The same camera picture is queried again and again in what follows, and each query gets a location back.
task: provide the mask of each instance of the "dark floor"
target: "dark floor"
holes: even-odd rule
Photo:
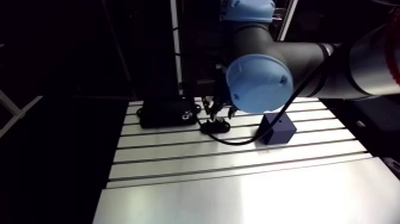
[[[127,101],[44,98],[0,141],[1,223],[92,223]]]

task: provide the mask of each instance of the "white bar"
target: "white bar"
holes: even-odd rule
[[[136,107],[136,108],[128,107],[127,114],[134,113],[139,108],[140,107]],[[278,109],[276,109],[274,111],[267,111],[266,113],[279,112],[280,109],[281,108],[278,108]],[[300,104],[292,104],[292,105],[290,105],[287,108],[286,112],[290,113],[290,112],[296,112],[296,111],[324,110],[324,109],[326,109],[326,107],[322,102],[304,102],[304,103],[300,103]],[[221,116],[221,117],[227,117],[228,116],[228,111],[229,111],[229,108],[223,108],[218,113],[218,115]],[[249,114],[249,113],[246,113],[246,112],[243,112],[243,111],[238,111],[238,112],[236,112],[235,116],[248,116],[248,115],[254,115],[254,114]],[[209,115],[207,115],[205,113],[204,110],[202,110],[199,114],[197,114],[197,116],[200,119],[207,119],[207,118],[210,117]],[[125,124],[139,123],[139,118],[137,117],[137,115],[127,115],[125,117],[124,123]]]
[[[294,125],[298,132],[344,127],[338,119],[295,122]],[[220,139],[247,138],[254,136],[257,129],[257,126],[234,127],[227,133],[216,134],[216,137]],[[190,132],[160,133],[154,135],[122,136],[118,142],[118,148],[202,141],[212,141],[212,139],[208,135],[204,135],[197,130]]]
[[[174,29],[179,26],[178,15],[176,10],[176,0],[170,0],[170,6],[171,6],[172,28]],[[175,53],[179,54],[180,53],[179,30],[175,30],[173,32],[173,37],[174,37],[174,51]],[[181,68],[180,56],[178,55],[175,55],[175,66],[176,66],[176,79],[178,82],[178,92],[181,95],[183,91],[179,89],[179,86],[182,83],[182,68]]]
[[[126,110],[126,114],[136,114],[138,112],[138,109],[142,108],[141,105],[136,105],[136,106],[129,106]],[[302,103],[298,103],[298,104],[292,104],[287,108],[287,111],[298,111],[298,110],[315,110],[315,109],[319,109],[319,108],[326,108],[325,105],[322,102],[315,102],[315,101],[304,101]],[[281,107],[274,110],[276,112],[280,111]],[[229,108],[223,108],[220,112],[219,115],[223,116],[223,117],[227,117],[228,116],[228,111]],[[243,112],[243,111],[237,111],[236,115],[237,116],[241,116],[241,115],[247,115],[249,113]],[[198,117],[209,117],[208,115],[206,115],[205,111],[202,110],[199,114]]]
[[[194,180],[211,179],[211,178],[213,179],[224,178],[229,176],[248,175],[253,173],[272,172],[272,171],[295,169],[301,167],[321,166],[332,163],[343,163],[346,161],[362,160],[366,158],[372,158],[371,154],[360,153],[352,155],[339,155],[336,157],[317,158],[317,159],[302,160],[302,161],[290,161],[287,163],[267,164],[262,166],[237,168],[233,170],[224,170],[224,171],[216,171],[209,173],[196,173],[190,175],[166,176],[160,178],[145,178],[145,179],[135,179],[127,181],[113,181],[107,183],[107,188],[121,188],[127,186],[149,185],[155,183],[173,183],[173,182],[194,181]]]
[[[305,112],[295,112],[289,113],[287,116],[291,119],[292,122],[296,121],[304,121],[311,119],[331,119],[335,118],[335,116],[329,110],[317,110],[317,111],[305,111]],[[263,116],[262,115],[254,115],[254,116],[240,116],[234,117],[230,120],[227,120],[231,127],[236,126],[252,126],[260,124]],[[163,127],[163,128],[152,128],[152,129],[142,129],[140,125],[124,125],[122,127],[121,135],[137,135],[137,134],[150,134],[150,133],[163,133],[163,132],[175,132],[175,131],[183,131],[183,130],[198,130],[199,125],[188,125],[188,126],[179,126],[179,127]]]
[[[17,115],[19,115],[21,113],[21,110],[1,90],[0,90],[0,104],[2,104],[14,116],[17,116]]]
[[[42,99],[42,96],[36,97],[35,99],[33,99],[32,101],[30,101],[24,108],[22,108],[22,110],[15,115],[14,117],[12,117],[7,124],[5,124],[5,126],[0,129],[0,138],[3,137],[3,135],[9,130],[11,129],[11,127],[19,120],[21,119],[28,111],[29,109],[31,109],[37,102],[39,102],[39,100]]]
[[[323,132],[296,133],[285,145],[264,145],[250,143],[241,146],[224,145],[218,142],[201,142],[195,144],[156,146],[146,148],[134,148],[129,150],[117,150],[114,162],[154,160],[173,157],[189,157],[222,153],[235,153],[254,150],[258,148],[291,147],[296,145],[308,145],[326,143],[332,141],[346,141],[354,139],[354,135],[346,129],[326,130]]]
[[[297,7],[298,0],[291,0],[287,9],[285,20],[283,21],[282,27],[279,32],[278,40],[284,41],[286,38],[286,34],[288,33],[288,29],[290,23],[292,21],[292,17],[295,13]]]
[[[310,97],[297,97],[293,102],[312,102],[312,101],[319,101],[319,99]],[[201,97],[195,97],[195,102],[201,102]],[[129,106],[131,105],[143,105],[143,101],[131,101],[129,102]]]

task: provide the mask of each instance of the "metal plate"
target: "metal plate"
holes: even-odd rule
[[[110,179],[115,181],[213,172],[218,170],[237,169],[246,166],[260,166],[265,164],[282,163],[285,161],[360,153],[362,151],[365,151],[365,148],[358,141],[345,141],[328,144],[304,145],[300,147],[286,147],[275,150],[259,150],[244,153],[214,155],[211,157],[116,164],[112,166]]]
[[[315,111],[287,113],[287,116],[293,122],[335,118],[335,116],[329,110],[315,110]],[[131,123],[130,117],[136,117],[136,115],[127,115],[125,119],[127,123]],[[238,126],[259,125],[262,119],[263,115],[252,115],[246,117],[245,119],[243,117],[233,117],[232,119],[227,121],[230,123],[231,127],[238,127]],[[121,135],[144,135],[144,134],[180,132],[185,130],[198,130],[198,129],[199,129],[198,124],[189,126],[180,126],[180,127],[163,127],[163,128],[150,128],[150,129],[142,129],[140,125],[136,124],[136,125],[124,125],[122,127]]]
[[[136,115],[127,115],[108,186],[218,178],[280,166],[317,164],[317,160],[324,164],[371,157],[318,99],[295,101],[287,114],[297,128],[296,134],[287,144],[272,146],[259,142],[240,147],[223,145],[201,134],[198,125],[142,129],[138,124],[129,125],[139,121]],[[140,107],[131,105],[127,113]],[[229,120],[230,132],[217,135],[219,138],[243,141],[254,135],[263,115],[238,114]],[[205,119],[207,115],[202,111],[200,116]]]
[[[282,163],[263,164],[261,166],[236,167],[235,169],[215,170],[213,172],[159,176],[157,178],[126,179],[119,181],[110,181],[107,184],[107,188],[121,188],[127,186],[141,186],[141,185],[150,185],[158,183],[175,183],[182,181],[194,181],[200,179],[223,178],[227,176],[246,175],[251,173],[270,172],[270,171],[294,169],[294,168],[309,167],[309,166],[319,166],[332,163],[343,163],[346,161],[354,161],[364,158],[371,158],[371,154],[358,153],[358,154],[345,154],[338,156],[333,155],[331,157],[285,161]]]
[[[400,182],[379,158],[103,190],[95,224],[400,222]]]
[[[310,122],[294,122],[298,132],[312,132],[317,130],[329,130],[343,128],[344,125],[338,119],[316,120]],[[227,133],[216,134],[220,139],[241,139],[252,137],[258,127],[234,127]],[[153,135],[122,136],[118,142],[119,148],[147,147],[154,145],[183,144],[190,142],[213,141],[208,135],[198,130],[188,132],[157,133]]]

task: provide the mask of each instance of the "black device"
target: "black device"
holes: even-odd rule
[[[193,113],[200,111],[201,107],[189,97],[150,99],[144,101],[137,116],[142,128],[171,127],[194,125],[196,118]]]

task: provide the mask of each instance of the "metal frame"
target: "metal frame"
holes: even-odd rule
[[[280,29],[278,35],[278,40],[280,41],[284,41],[286,38],[286,34],[288,33],[290,22],[292,21],[292,17],[295,13],[298,1],[299,0],[290,0],[285,19],[283,20],[282,28]]]
[[[177,15],[177,10],[176,10],[176,0],[170,0],[171,4],[171,22],[172,22],[172,29],[175,29],[178,27],[179,22],[178,22],[178,15]],[[180,53],[180,45],[179,45],[179,30],[174,30],[173,32],[173,38],[174,38],[174,50],[175,53]],[[176,79],[178,81],[178,92],[179,95],[183,94],[183,90],[181,89],[181,83],[182,83],[182,67],[181,67],[181,61],[180,61],[180,56],[175,55],[175,65],[176,65]]]
[[[31,109],[42,96],[36,97],[30,103],[28,103],[22,109],[19,109],[14,102],[3,92],[0,90],[0,104],[2,104],[12,115],[13,117],[0,129],[0,138],[21,118],[23,118],[26,112]]]

